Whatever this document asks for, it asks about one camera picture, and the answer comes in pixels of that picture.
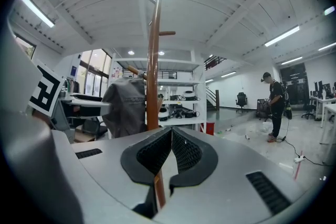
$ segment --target person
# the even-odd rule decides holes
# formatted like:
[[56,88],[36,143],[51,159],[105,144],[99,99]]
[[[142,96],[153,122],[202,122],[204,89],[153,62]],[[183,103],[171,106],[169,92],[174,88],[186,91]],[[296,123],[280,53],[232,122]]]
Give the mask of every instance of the person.
[[263,75],[263,80],[270,84],[269,105],[272,113],[273,131],[268,134],[267,142],[271,143],[275,142],[279,135],[281,118],[285,109],[285,97],[281,84],[273,79],[270,73],[265,72]]

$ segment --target power strip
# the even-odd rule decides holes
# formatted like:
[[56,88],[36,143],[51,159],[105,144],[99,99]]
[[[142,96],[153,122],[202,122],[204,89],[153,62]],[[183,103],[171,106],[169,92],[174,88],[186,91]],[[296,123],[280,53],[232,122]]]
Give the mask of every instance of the power strip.
[[295,158],[295,159],[294,159],[294,162],[295,162],[295,163],[300,163],[300,162],[302,162],[302,161],[304,160],[304,158],[305,158],[305,157],[304,157],[303,155],[301,155],[300,157]]

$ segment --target tiled floor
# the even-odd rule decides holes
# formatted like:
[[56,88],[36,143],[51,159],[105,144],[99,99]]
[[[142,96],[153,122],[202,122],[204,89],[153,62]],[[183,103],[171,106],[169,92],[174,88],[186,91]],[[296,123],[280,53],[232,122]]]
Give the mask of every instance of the tiled floor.
[[[311,161],[315,163],[322,164],[322,158],[324,157],[325,152],[327,151],[326,145],[320,145],[320,139],[323,129],[320,128],[320,122],[314,121],[313,118],[305,119],[301,118],[301,111],[293,111],[293,118],[291,121],[288,121],[287,118],[282,119],[282,125],[279,137],[284,137],[287,133],[287,141],[295,146],[296,152],[298,154],[304,155]],[[236,113],[235,110],[230,109],[221,109],[219,112],[210,112],[208,113],[208,121],[215,122],[215,131],[218,132],[221,128],[216,128],[216,126],[223,126],[228,124],[228,118],[232,122],[237,122],[237,118],[241,118],[241,123],[233,124],[231,131],[222,130],[222,134],[215,134],[218,137],[229,139],[242,143],[254,149],[262,156],[268,158],[275,165],[278,165],[286,172],[292,175],[293,179],[298,182],[298,184],[304,189],[307,190],[314,184],[319,184],[323,182],[323,179],[327,179],[329,172],[332,167],[319,166],[310,163],[307,160],[304,160],[300,164],[294,163],[294,158],[296,157],[294,153],[294,148],[286,142],[281,143],[267,143],[267,133],[261,131],[263,120],[259,120],[254,117],[255,112],[244,112]],[[331,129],[331,124],[328,123],[328,129]],[[336,146],[333,146],[331,157],[329,158],[328,163],[332,164],[331,160],[333,159],[336,153]],[[164,187],[167,199],[169,199],[169,179],[171,176],[177,174],[176,159],[174,154],[171,152],[168,159],[162,167],[163,177],[164,177]]]

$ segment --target ceiling light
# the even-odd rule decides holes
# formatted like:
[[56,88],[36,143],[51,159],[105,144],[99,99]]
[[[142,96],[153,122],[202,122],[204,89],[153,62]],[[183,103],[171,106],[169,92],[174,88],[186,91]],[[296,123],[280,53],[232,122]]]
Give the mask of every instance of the ceiling light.
[[231,72],[231,73],[229,73],[229,74],[226,74],[226,75],[221,76],[221,78],[226,77],[226,76],[230,76],[230,75],[232,75],[232,74],[234,74],[234,73],[237,73],[237,72],[236,72],[236,71]]
[[327,9],[324,11],[324,15],[328,15],[328,14],[332,13],[334,10],[335,10],[335,7],[334,7],[334,6],[331,6],[330,8],[327,8]]
[[302,56],[299,57],[299,58],[295,58],[295,59],[293,59],[293,60],[287,61],[287,62],[283,62],[283,63],[281,63],[281,64],[282,64],[282,65],[285,65],[285,64],[287,64],[287,63],[294,62],[294,61],[297,61],[297,60],[300,60],[300,59],[302,59]]
[[290,36],[291,34],[294,34],[295,32],[297,32],[299,30],[300,30],[300,26],[297,26],[297,27],[295,27],[295,28],[287,31],[286,33],[283,33],[282,35],[276,37],[275,39],[272,39],[271,41],[266,42],[265,46],[268,47],[268,46],[270,46],[270,45],[272,45],[272,44],[274,44],[274,43],[276,43],[276,42],[278,42],[278,41],[280,41],[280,40],[282,40],[282,39]]
[[332,44],[330,44],[330,45],[327,45],[327,46],[325,46],[325,47],[323,47],[323,48],[320,48],[319,51],[320,51],[320,50],[327,49],[327,48],[330,48],[330,47],[335,46],[335,45],[336,45],[336,42],[335,42],[335,43],[332,43]]
[[35,13],[42,21],[44,21],[49,27],[53,27],[55,24],[44,15],[38,7],[31,0],[22,0],[30,10]]

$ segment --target sneaker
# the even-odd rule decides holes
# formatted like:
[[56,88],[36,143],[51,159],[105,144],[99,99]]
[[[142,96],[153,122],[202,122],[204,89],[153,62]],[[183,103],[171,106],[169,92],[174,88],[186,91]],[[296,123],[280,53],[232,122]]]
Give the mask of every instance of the sneaker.
[[272,142],[275,142],[276,140],[277,140],[277,138],[272,135],[268,138],[267,142],[272,143]]

